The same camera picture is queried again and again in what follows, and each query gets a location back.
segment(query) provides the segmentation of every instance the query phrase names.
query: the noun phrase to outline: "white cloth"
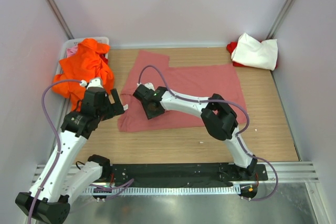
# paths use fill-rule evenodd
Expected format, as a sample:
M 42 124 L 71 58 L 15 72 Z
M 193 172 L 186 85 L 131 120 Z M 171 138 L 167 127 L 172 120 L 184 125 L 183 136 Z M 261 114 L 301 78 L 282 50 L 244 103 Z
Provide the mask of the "white cloth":
M 231 54 L 234 62 L 244 66 L 274 70 L 278 58 L 278 45 L 276 39 L 259 42 L 244 33 L 238 39 L 238 44 Z

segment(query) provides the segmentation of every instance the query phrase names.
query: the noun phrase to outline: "metal floor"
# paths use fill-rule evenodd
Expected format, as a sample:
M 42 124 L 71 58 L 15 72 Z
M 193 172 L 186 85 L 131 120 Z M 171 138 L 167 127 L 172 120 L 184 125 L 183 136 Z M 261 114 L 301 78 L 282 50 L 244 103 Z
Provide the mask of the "metal floor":
M 260 184 L 257 197 L 273 184 Z M 76 209 L 92 197 L 82 196 Z M 91 203 L 70 214 L 65 224 L 213 224 L 318 223 L 304 183 L 279 184 L 278 191 L 261 202 L 236 195 L 120 197 Z

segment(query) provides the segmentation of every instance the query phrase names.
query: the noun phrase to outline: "cable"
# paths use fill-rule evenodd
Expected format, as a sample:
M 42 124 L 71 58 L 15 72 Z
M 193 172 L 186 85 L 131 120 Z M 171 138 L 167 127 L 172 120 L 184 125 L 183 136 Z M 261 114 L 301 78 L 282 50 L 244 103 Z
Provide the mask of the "cable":
M 258 173 L 256 173 L 256 181 L 257 181 L 256 187 L 258 187 L 259 186 L 259 176 L 258 176 Z
M 111 175 L 111 180 L 110 180 L 110 187 L 111 188 L 112 188 L 113 181 L 114 181 L 114 173 L 112 173 L 112 175 Z
M 131 185 L 133 182 L 134 182 L 134 178 L 130 179 L 125 184 L 122 184 L 121 186 L 116 186 L 116 187 L 104 187 L 104 186 L 99 186 L 99 185 L 95 185 L 95 184 L 90 184 L 90 186 L 95 186 L 95 187 L 99 188 L 101 191 L 112 191 L 112 190 L 123 188 L 124 186 L 127 186 L 128 184 Z
M 112 196 L 110 196 L 110 197 L 106 197 L 105 199 L 102 199 L 102 200 L 99 200 L 99 199 L 98 199 L 98 200 L 92 200 L 92 201 L 89 201 L 89 202 L 83 204 L 82 206 L 80 206 L 79 208 L 70 211 L 69 214 L 72 214 L 72 213 L 74 213 L 74 212 L 77 212 L 78 210 L 80 210 L 80 209 L 86 207 L 87 205 L 89 205 L 89 204 L 91 204 L 91 203 L 94 203 L 94 202 L 105 202 L 105 201 L 107 201 L 107 200 L 111 200 L 111 199 L 114 199 L 114 198 L 118 197 L 118 196 L 121 195 L 127 188 L 129 188 L 129 187 L 132 185 L 133 181 L 134 181 L 134 179 L 131 179 L 131 180 L 129 180 L 128 182 L 126 182 L 125 184 L 123 184 L 123 185 L 121 185 L 121 186 L 118 186 L 118 187 L 112 187 L 112 188 L 102 187 L 102 190 L 105 190 L 105 191 L 111 191 L 111 190 L 113 190 L 113 189 L 119 189 L 119 188 L 121 188 L 121 187 L 123 187 L 123 186 L 125 185 L 125 187 L 124 187 L 122 190 L 120 190 L 119 192 L 117 192 L 116 194 L 114 194 L 114 195 L 112 195 Z
M 36 195 L 35 195 L 33 201 L 31 202 L 32 204 L 31 204 L 31 206 L 30 206 L 29 214 L 28 214 L 28 222 L 27 222 L 28 224 L 31 224 L 31 222 L 32 222 L 32 221 L 31 221 L 31 220 L 32 220 L 31 218 L 32 218 L 32 216 L 33 216 L 33 211 L 34 211 L 34 208 L 35 208 L 35 204 L 36 204 L 37 198 L 38 198 L 38 196 L 40 195 L 40 193 L 41 193 L 41 191 L 42 191 L 42 189 L 43 189 L 45 183 L 47 182 L 47 180 L 48 180 L 50 174 L 51 174 L 52 171 L 54 170 L 54 168 L 55 168 L 55 166 L 56 166 L 56 164 L 57 164 L 57 162 L 58 162 L 60 152 L 61 152 L 61 144 L 60 144 L 60 143 L 61 143 L 61 140 L 59 139 L 59 135 L 58 135 L 58 133 L 57 133 L 57 130 L 56 130 L 55 126 L 53 125 L 53 123 L 52 123 L 52 121 L 51 121 L 51 119 L 50 119 L 50 116 L 49 116 L 49 114 L 48 114 L 48 112 L 47 112 L 46 105 L 45 105 L 45 96 L 46 96 L 46 93 L 47 93 L 47 91 L 48 91 L 49 89 L 51 89 L 53 86 L 55 86 L 55 85 L 57 85 L 57 84 L 60 84 L 60 83 L 63 83 L 63 82 L 78 82 L 78 83 L 80 83 L 79 80 L 74 80 L 74 79 L 57 81 L 57 82 L 51 84 L 50 86 L 48 86 L 48 87 L 45 89 L 45 91 L 44 91 L 43 94 L 42 94 L 42 98 L 41 98 L 41 104 L 42 104 L 42 110 L 43 110 L 43 113 L 44 113 L 44 115 L 45 115 L 45 117 L 46 117 L 46 119 L 47 119 L 47 121 L 48 121 L 48 123 L 49 123 L 49 125 L 50 125 L 50 127 L 51 127 L 51 129 L 52 129 L 52 131 L 53 131 L 53 133 L 54 133 L 54 135 L 55 135 L 55 137 L 56 137 L 56 142 L 57 142 L 57 145 L 56 145 L 56 146 L 57 146 L 57 153 L 56 153 L 56 157 L 55 157 L 54 162 L 52 163 L 52 165 L 51 165 L 51 167 L 50 167 L 50 169 L 49 169 L 47 175 L 46 175 L 45 178 L 42 180 L 42 182 L 41 182 L 41 184 L 40 184 L 40 186 L 39 186 L 39 189 L 37 189 L 37 191 L 36 191 Z
M 79 167 L 78 163 L 81 164 L 81 165 L 85 165 L 85 164 L 84 164 L 83 162 L 81 162 L 81 161 L 76 161 L 76 167 L 77 167 L 79 170 L 81 170 L 81 168 Z
M 185 97 L 181 97 L 181 96 L 179 96 L 179 95 L 176 95 L 176 94 L 169 88 L 169 85 L 168 85 L 166 79 L 164 78 L 162 72 L 161 72 L 156 66 L 154 66 L 154 65 L 147 65 L 147 66 L 145 66 L 145 67 L 141 70 L 141 72 L 140 72 L 140 74 L 139 74 L 138 84 L 141 83 L 141 76 L 142 76 L 143 72 L 145 71 L 145 69 L 147 69 L 147 68 L 154 68 L 154 69 L 157 71 L 157 73 L 160 75 L 160 77 L 161 77 L 161 79 L 162 79 L 162 81 L 163 81 L 165 87 L 167 88 L 167 91 L 168 91 L 173 97 L 175 97 L 175 98 L 178 98 L 178 99 L 180 99 L 180 100 L 187 101 L 187 102 L 197 102 L 197 103 L 209 103 L 209 102 L 226 103 L 226 104 L 233 105 L 233 106 L 239 108 L 239 109 L 243 112 L 243 114 L 244 114 L 245 117 L 246 117 L 246 125 L 245 125 L 245 127 L 244 127 L 242 130 L 240 130 L 240 131 L 238 131 L 238 132 L 236 133 L 236 137 L 237 137 L 237 139 L 238 139 L 239 145 L 241 146 L 241 148 L 243 149 L 243 151 L 245 152 L 246 155 L 248 155 L 248 156 L 251 157 L 251 158 L 259 159 L 259 160 L 261 160 L 261 161 L 264 161 L 265 163 L 267 163 L 267 164 L 271 167 L 271 169 L 273 170 L 274 175 L 275 175 L 276 183 L 275 183 L 275 186 L 274 186 L 273 191 L 272 191 L 269 195 L 267 195 L 267 196 L 265 196 L 265 197 L 263 197 L 263 198 L 258 198 L 258 199 L 250 199 L 250 198 L 246 198 L 246 197 L 242 197 L 242 198 L 243 198 L 243 199 L 246 199 L 246 200 L 249 200 L 249 201 L 262 201 L 262 200 L 264 200 L 264 199 L 268 199 L 269 197 L 271 197 L 271 196 L 276 192 L 276 190 L 278 189 L 279 178 L 278 178 L 277 171 L 276 171 L 275 168 L 272 166 L 272 164 L 271 164 L 270 162 L 268 162 L 266 159 L 264 159 L 264 158 L 262 158 L 262 157 L 257 157 L 257 156 L 253 156 L 253 155 L 251 155 L 251 154 L 246 150 L 245 146 L 243 145 L 242 140 L 241 140 L 240 137 L 239 137 L 240 134 L 242 134 L 244 131 L 247 130 L 247 128 L 248 128 L 248 126 L 249 126 L 249 124 L 250 124 L 250 118 L 249 118 L 249 116 L 248 116 L 248 114 L 247 114 L 247 111 L 246 111 L 242 106 L 240 106 L 239 104 L 237 104 L 237 103 L 235 103 L 235 102 L 231 102 L 231 101 L 218 100 L 218 99 L 215 99 L 215 100 L 201 100 L 201 101 L 198 101 L 198 100 L 193 100 L 193 99 L 189 99 L 189 98 L 185 98 Z
M 80 102 L 83 102 L 83 100 L 78 100 L 78 101 L 77 101 L 76 107 L 75 107 L 75 109 L 74 109 L 73 111 L 77 111 Z

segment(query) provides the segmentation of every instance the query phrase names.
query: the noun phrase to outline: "white wall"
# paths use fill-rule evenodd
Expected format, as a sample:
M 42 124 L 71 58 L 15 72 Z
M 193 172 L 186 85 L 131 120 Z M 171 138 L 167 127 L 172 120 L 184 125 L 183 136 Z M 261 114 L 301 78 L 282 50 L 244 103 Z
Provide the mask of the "white wall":
M 45 0 L 0 0 L 0 7 L 0 222 L 22 223 L 25 216 L 14 201 L 51 151 L 40 97 L 66 36 Z M 50 94 L 46 101 L 57 119 L 62 98 Z
M 296 0 L 276 38 L 274 71 L 294 139 L 336 211 L 336 0 Z
M 113 46 L 222 46 L 264 39 L 285 0 L 55 0 L 75 37 Z

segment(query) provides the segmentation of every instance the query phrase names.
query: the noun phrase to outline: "fabric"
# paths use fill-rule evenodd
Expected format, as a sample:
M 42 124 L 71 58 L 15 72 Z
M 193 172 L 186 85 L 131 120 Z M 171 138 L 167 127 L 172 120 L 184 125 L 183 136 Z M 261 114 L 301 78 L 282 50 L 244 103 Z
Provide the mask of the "fabric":
M 110 46 L 98 43 L 94 39 L 85 39 L 78 44 L 75 55 L 59 61 L 63 70 L 62 74 L 54 77 L 54 82 L 65 79 L 85 80 L 89 82 L 95 77 L 100 77 L 103 86 L 108 93 L 114 85 L 112 70 L 101 59 L 100 55 L 108 53 Z M 53 86 L 54 92 L 70 98 L 72 109 L 76 107 L 77 101 L 84 98 L 85 88 L 78 83 L 64 82 Z
M 233 51 L 236 49 L 237 44 L 238 44 L 238 42 L 235 42 L 235 41 L 231 42 L 230 44 L 227 44 L 227 46 L 226 46 L 226 50 L 229 51 L 230 55 L 231 55 L 231 54 L 233 53 Z M 234 62 L 234 61 L 232 62 L 232 65 L 233 65 L 234 67 L 246 67 L 246 66 L 244 66 L 243 64 L 240 64 L 240 63 L 237 63 L 237 62 Z
M 262 42 L 244 33 L 238 39 L 237 47 L 231 54 L 233 62 L 248 67 L 274 70 L 278 58 L 278 45 L 276 39 Z
M 67 57 L 74 56 L 77 53 L 78 45 L 67 49 Z
M 240 82 L 231 64 L 170 68 L 169 56 L 140 51 L 131 69 L 120 97 L 128 110 L 118 119 L 118 128 L 124 132 L 137 132 L 181 127 L 204 126 L 202 119 L 178 111 L 166 111 L 163 115 L 148 120 L 140 101 L 133 97 L 141 70 L 147 65 L 155 65 L 164 74 L 169 86 L 176 92 L 198 97 L 210 97 L 220 94 L 224 99 L 236 102 L 246 108 Z M 153 83 L 154 87 L 164 86 L 159 74 L 147 68 L 142 75 L 141 83 Z M 244 114 L 237 108 L 238 122 L 246 122 Z
M 78 45 L 73 46 L 67 49 L 67 57 L 74 56 L 77 53 Z M 109 63 L 109 60 L 105 57 L 105 54 L 100 54 L 99 57 L 104 61 L 106 64 Z

